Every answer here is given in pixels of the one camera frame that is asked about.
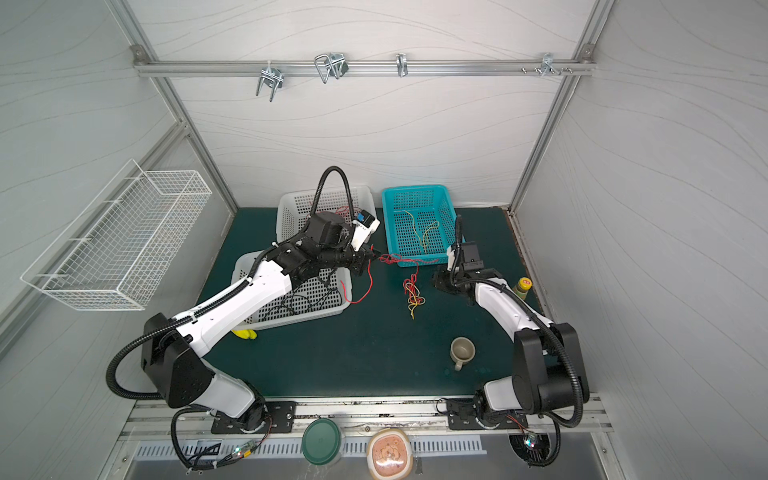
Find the red alligator clip lead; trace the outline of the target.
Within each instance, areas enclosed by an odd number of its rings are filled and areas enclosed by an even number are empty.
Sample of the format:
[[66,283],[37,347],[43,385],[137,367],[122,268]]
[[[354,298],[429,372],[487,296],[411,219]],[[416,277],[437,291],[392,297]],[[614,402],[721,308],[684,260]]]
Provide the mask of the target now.
[[354,207],[352,210],[349,210],[348,206],[343,206],[340,208],[337,208],[334,213],[345,218],[347,221],[351,221],[356,217],[356,215],[361,211],[360,208]]

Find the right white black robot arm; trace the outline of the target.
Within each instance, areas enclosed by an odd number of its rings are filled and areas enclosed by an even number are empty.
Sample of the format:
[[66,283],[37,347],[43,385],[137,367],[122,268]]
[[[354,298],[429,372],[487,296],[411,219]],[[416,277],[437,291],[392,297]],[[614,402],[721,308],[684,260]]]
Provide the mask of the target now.
[[529,306],[497,270],[484,265],[475,243],[455,243],[446,255],[435,287],[486,310],[513,343],[512,374],[479,390],[477,418],[495,425],[503,413],[542,415],[560,427],[577,427],[590,388],[576,330]]

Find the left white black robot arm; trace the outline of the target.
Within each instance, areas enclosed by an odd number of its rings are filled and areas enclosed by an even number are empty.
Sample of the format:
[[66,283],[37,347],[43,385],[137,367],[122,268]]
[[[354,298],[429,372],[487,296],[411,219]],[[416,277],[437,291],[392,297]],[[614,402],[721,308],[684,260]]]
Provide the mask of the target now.
[[[214,410],[245,432],[259,429],[268,416],[264,397],[245,381],[208,365],[205,356],[244,319],[321,270],[361,274],[379,255],[370,244],[379,225],[366,210],[353,212],[349,219],[327,211],[311,214],[297,234],[262,251],[237,283],[172,318],[150,318],[143,335],[110,361],[108,388],[126,399],[162,399],[171,408]],[[141,368],[155,387],[152,392],[130,391],[117,380],[118,366],[135,349],[142,351]]]

